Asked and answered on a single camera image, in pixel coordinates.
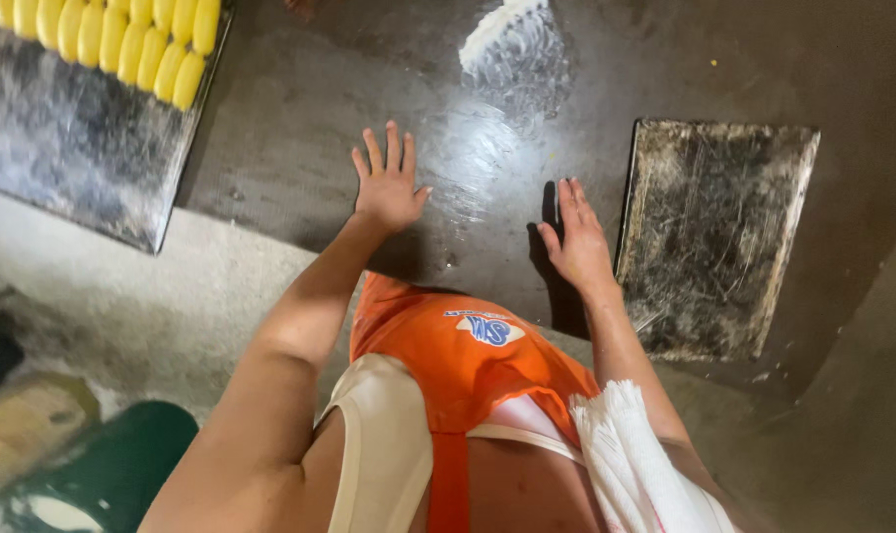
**apron logo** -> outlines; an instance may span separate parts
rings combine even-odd
[[[470,331],[477,341],[491,346],[504,346],[524,337],[524,330],[515,325],[476,315],[465,315],[454,329]]]

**yellow dough roll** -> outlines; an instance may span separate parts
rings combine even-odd
[[[119,68],[122,38],[126,36],[126,12],[114,6],[106,7],[102,16],[102,42],[99,44],[99,68],[114,73]]]
[[[155,73],[155,87],[152,89],[162,102],[171,102],[175,93],[175,79],[178,78],[178,69],[185,59],[185,47],[178,42],[173,42],[165,49],[162,63],[158,65]]]
[[[14,27],[14,0],[0,0],[0,27]]]
[[[102,41],[103,8],[97,0],[83,8],[79,22],[79,39],[76,41],[76,59],[84,67],[99,65],[99,43]]]
[[[133,24],[148,27],[151,24],[151,9],[154,0],[132,0],[129,4],[129,19]]]
[[[146,38],[142,42],[142,58],[139,59],[139,73],[135,77],[135,84],[143,91],[152,91],[155,86],[155,74],[165,55],[165,43],[169,36],[155,28],[146,31]]]
[[[195,94],[198,85],[202,82],[202,74],[205,73],[205,59],[194,52],[189,53],[182,60],[182,66],[178,68],[178,76],[175,78],[175,93],[171,97],[171,103],[188,111],[195,102]]]
[[[152,21],[160,31],[171,30],[171,18],[175,14],[175,0],[154,0],[152,3]]]
[[[39,0],[37,5],[37,38],[45,47],[57,49],[57,26],[60,25],[60,13],[63,11],[63,0]]]
[[[182,46],[191,41],[197,7],[198,0],[175,0],[175,14],[171,19],[171,38]]]
[[[37,0],[14,0],[14,33],[22,39],[37,38]]]
[[[83,0],[66,0],[60,11],[60,21],[57,24],[57,50],[60,57],[66,63],[75,63],[76,45],[79,40],[79,24],[83,19],[83,9],[86,2]]]
[[[119,52],[119,68],[116,72],[116,77],[123,83],[135,85],[147,31],[149,30],[144,25],[135,23],[126,29],[126,36],[122,38],[122,50]]]
[[[221,17],[221,0],[198,0],[195,9],[195,30],[191,48],[206,56],[214,50],[218,39],[218,19]]]

